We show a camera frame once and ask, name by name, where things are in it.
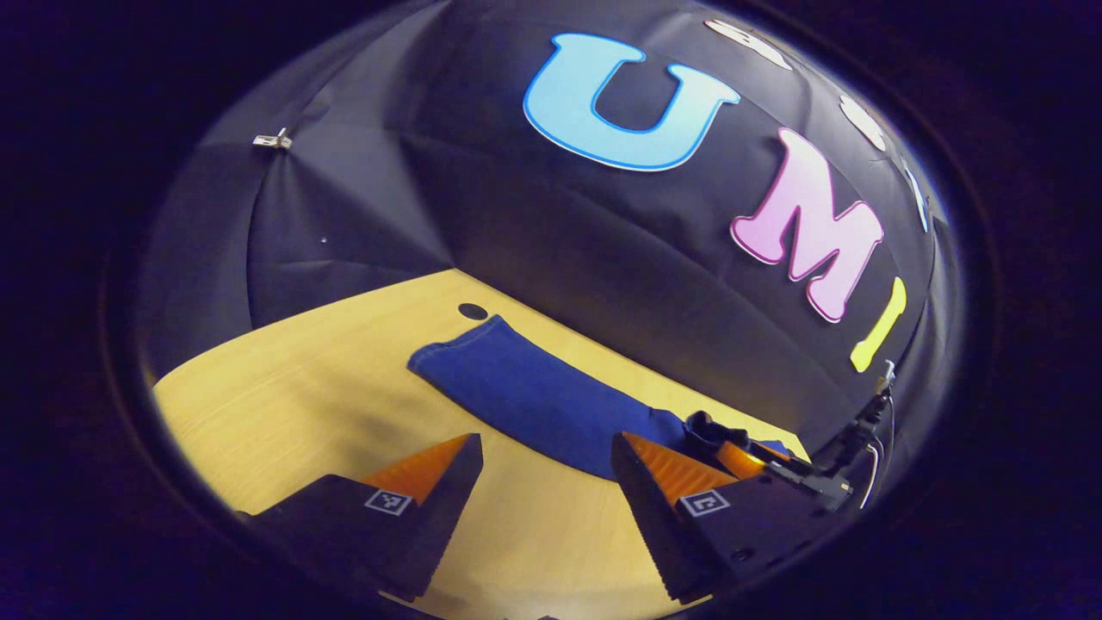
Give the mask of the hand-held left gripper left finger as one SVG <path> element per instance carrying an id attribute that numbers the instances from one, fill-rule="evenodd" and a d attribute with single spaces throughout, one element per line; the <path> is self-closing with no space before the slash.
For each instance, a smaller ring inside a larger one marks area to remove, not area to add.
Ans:
<path id="1" fill-rule="evenodd" d="M 442 440 L 353 480 L 337 474 L 288 494 L 245 524 L 307 577 L 354 599 L 428 592 L 483 471 L 479 433 Z"/>

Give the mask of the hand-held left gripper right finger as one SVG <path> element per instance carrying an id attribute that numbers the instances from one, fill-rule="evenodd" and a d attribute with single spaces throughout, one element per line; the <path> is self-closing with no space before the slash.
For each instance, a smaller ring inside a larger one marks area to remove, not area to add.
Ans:
<path id="1" fill-rule="evenodd" d="M 611 467 L 668 596 L 677 603 L 743 592 L 827 539 L 842 522 L 815 491 L 771 464 L 746 481 L 617 433 Z"/>

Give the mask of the blue jeans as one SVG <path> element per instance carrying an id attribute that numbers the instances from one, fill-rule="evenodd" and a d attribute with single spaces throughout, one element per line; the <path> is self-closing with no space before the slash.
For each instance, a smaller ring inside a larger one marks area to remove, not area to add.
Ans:
<path id="1" fill-rule="evenodd" d="M 617 433 L 634 433 L 688 456 L 687 418 L 587 376 L 499 315 L 453 340 L 422 346 L 411 353 L 408 369 L 523 447 L 606 481 L 615 479 L 611 439 Z"/>

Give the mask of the black backdrop cloth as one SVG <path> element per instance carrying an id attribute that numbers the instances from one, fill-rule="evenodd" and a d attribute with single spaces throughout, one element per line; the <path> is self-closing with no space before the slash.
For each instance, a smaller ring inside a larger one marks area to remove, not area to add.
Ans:
<path id="1" fill-rule="evenodd" d="M 252 146 L 288 127 L 288 152 Z M 879 483 L 957 370 L 952 231 L 869 84 L 696 0 L 406 0 L 240 97 L 158 205 L 136 345 L 228 504 L 480 433 L 491 481 L 611 481 L 408 369 L 499 315 L 644 403 L 815 466 L 896 363 Z"/>

